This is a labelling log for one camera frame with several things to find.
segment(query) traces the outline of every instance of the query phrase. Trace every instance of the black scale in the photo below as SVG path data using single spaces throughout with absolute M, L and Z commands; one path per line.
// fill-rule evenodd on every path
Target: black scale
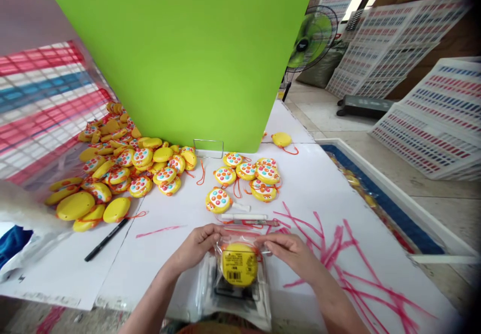
M 361 96 L 346 95 L 344 98 L 337 102 L 337 105 L 341 107 L 336 112 L 338 116 L 345 116 L 347 114 L 353 116 L 364 116 L 371 118 L 381 118 L 389 111 L 393 105 L 393 101 L 381 99 L 381 98 L 367 98 Z

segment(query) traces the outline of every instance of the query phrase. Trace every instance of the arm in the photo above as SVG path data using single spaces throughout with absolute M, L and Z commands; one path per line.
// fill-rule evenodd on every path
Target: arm
M 256 242 L 265 244 L 312 287 L 329 334 L 369 333 L 336 279 L 299 236 L 269 234 L 259 236 Z
M 210 224 L 194 229 L 159 270 L 119 334 L 158 334 L 181 273 L 197 265 L 225 231 Z

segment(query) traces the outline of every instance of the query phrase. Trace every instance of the electric fan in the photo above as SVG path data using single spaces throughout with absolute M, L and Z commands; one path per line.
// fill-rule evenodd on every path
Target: electric fan
M 326 55 L 336 37 L 337 24 L 336 14 L 329 7 L 314 6 L 307 9 L 281 84 L 281 88 L 285 88 L 283 101 L 294 73 L 311 68 Z

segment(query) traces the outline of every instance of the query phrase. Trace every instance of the blue cloth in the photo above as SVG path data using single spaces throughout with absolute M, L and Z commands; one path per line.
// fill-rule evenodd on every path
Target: blue cloth
M 0 269 L 24 248 L 33 233 L 15 225 L 0 238 Z

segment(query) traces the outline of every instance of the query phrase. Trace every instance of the white stick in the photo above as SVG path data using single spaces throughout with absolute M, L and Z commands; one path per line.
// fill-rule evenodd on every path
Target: white stick
M 267 220 L 267 215 L 261 214 L 222 214 L 222 220 Z

